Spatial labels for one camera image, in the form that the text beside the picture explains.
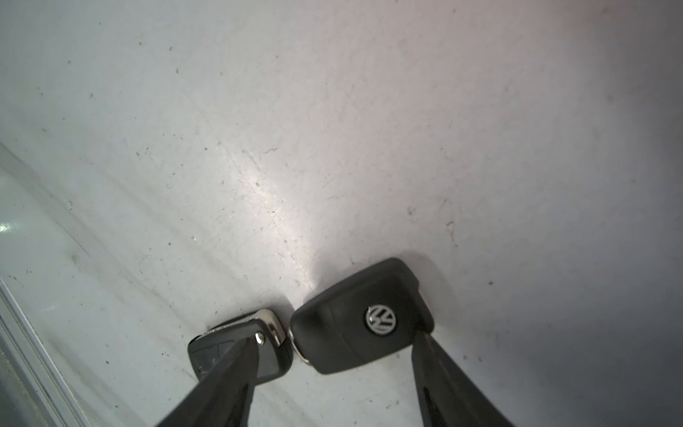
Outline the black VW flip key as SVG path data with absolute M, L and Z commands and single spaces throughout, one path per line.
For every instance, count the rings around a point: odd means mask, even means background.
M 293 313 L 288 334 L 302 360 L 332 375 L 399 352 L 434 326 L 418 278 L 390 258 L 306 302 Z

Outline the black flip key buttons up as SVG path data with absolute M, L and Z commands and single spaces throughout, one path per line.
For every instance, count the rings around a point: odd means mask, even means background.
M 256 346 L 256 384 L 277 380 L 290 370 L 293 351 L 286 331 L 275 311 L 266 308 L 224 321 L 190 340 L 187 352 L 197 379 L 204 380 L 247 342 Z

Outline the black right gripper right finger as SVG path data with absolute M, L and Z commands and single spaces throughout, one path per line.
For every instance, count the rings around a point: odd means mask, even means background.
M 512 424 L 430 334 L 415 335 L 411 360 L 425 426 Z

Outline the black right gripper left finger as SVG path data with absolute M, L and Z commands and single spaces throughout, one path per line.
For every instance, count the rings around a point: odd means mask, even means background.
M 254 343 L 234 348 L 159 424 L 247 426 L 256 386 Z

